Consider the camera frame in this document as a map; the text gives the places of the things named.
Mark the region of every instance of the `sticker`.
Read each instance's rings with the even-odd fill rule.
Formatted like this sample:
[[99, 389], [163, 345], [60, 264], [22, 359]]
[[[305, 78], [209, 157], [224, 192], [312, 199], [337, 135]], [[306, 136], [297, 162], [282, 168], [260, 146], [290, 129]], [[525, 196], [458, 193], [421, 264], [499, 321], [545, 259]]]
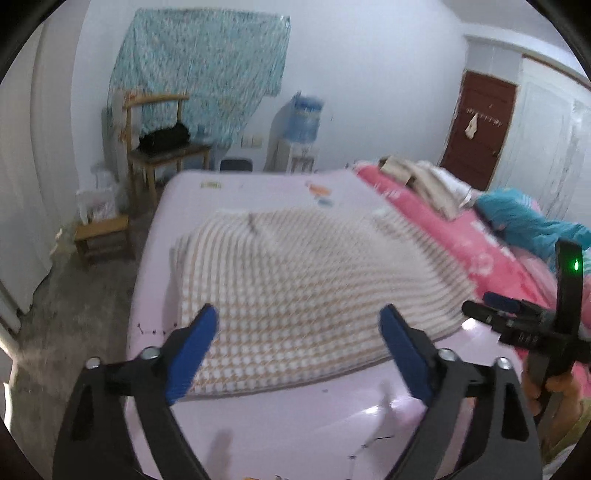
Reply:
[[202, 189], [220, 189], [222, 188], [222, 184], [218, 181], [203, 181], [201, 182]]
[[315, 197], [328, 197], [332, 190], [322, 185], [316, 185], [314, 183], [306, 183], [306, 186], [310, 189], [310, 193]]
[[320, 205], [321, 207], [332, 207], [334, 204], [330, 199], [319, 198], [318, 205]]

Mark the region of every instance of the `towel hanging on door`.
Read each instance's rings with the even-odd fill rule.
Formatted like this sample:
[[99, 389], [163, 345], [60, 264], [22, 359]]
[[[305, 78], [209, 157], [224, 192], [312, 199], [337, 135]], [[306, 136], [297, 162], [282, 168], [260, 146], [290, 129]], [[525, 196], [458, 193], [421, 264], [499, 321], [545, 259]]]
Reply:
[[[195, 137], [231, 145], [263, 96], [281, 89], [291, 23], [281, 15], [222, 9], [139, 9], [111, 75], [118, 90], [188, 93], [183, 122]], [[174, 103], [142, 109], [142, 134], [176, 119]]]
[[478, 130], [478, 113], [474, 115], [470, 123], [468, 124], [468, 128], [466, 128], [466, 136], [472, 140], [474, 135], [476, 135], [476, 131]]

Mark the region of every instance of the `pink mattress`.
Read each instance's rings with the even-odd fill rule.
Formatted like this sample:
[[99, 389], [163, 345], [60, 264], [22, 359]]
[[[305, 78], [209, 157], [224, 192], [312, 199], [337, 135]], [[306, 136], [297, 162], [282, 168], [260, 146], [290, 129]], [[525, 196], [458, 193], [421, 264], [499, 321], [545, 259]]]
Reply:
[[[330, 190], [319, 201], [310, 182]], [[221, 188], [211, 188], [219, 182]], [[313, 176], [215, 174], [198, 171], [175, 177], [154, 217], [138, 271], [128, 333], [128, 357], [161, 345], [174, 328], [177, 293], [170, 254], [176, 239], [218, 209], [268, 210], [282, 207], [392, 208], [351, 171]], [[521, 362], [497, 344], [485, 325], [467, 320], [437, 343], [464, 360], [488, 364], [499, 356]], [[393, 362], [288, 390], [220, 399], [187, 399], [172, 407], [189, 445], [213, 480], [239, 478], [384, 478], [420, 422], [422, 404], [408, 395]], [[132, 401], [126, 407], [130, 435], [145, 473], [160, 478]], [[450, 471], [462, 442], [460, 422], [442, 472]], [[388, 437], [374, 442], [379, 437]], [[349, 458], [356, 455], [354, 461]]]

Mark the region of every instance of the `blue water bottle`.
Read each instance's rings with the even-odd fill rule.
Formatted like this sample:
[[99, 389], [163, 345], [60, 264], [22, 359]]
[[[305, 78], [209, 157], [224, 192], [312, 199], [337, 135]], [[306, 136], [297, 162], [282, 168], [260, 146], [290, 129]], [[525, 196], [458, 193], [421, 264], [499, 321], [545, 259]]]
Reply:
[[293, 97], [292, 102], [293, 107], [284, 138], [301, 144], [314, 143], [318, 137], [324, 102], [315, 97], [303, 96], [301, 92]]

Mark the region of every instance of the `folded blanket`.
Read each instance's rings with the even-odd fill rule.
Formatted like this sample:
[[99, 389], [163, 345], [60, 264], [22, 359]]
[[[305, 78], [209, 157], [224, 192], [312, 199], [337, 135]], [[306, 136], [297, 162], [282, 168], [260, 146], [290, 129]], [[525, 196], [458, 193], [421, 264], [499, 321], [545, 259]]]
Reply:
[[468, 185], [465, 181], [461, 181], [445, 168], [435, 166], [424, 160], [419, 161], [417, 164], [428, 168], [443, 183], [445, 188], [458, 202], [460, 208], [471, 208], [478, 196], [482, 194], [480, 190], [473, 189], [471, 185]]
[[378, 313], [396, 305], [432, 339], [464, 321], [473, 285], [394, 209], [217, 212], [174, 252], [181, 324], [205, 303], [219, 332], [190, 394], [252, 393], [389, 358]]
[[457, 200], [446, 185], [433, 174], [424, 163], [415, 163], [396, 157], [388, 157], [380, 162], [383, 174], [415, 191], [437, 213], [447, 220], [460, 214], [461, 200]]

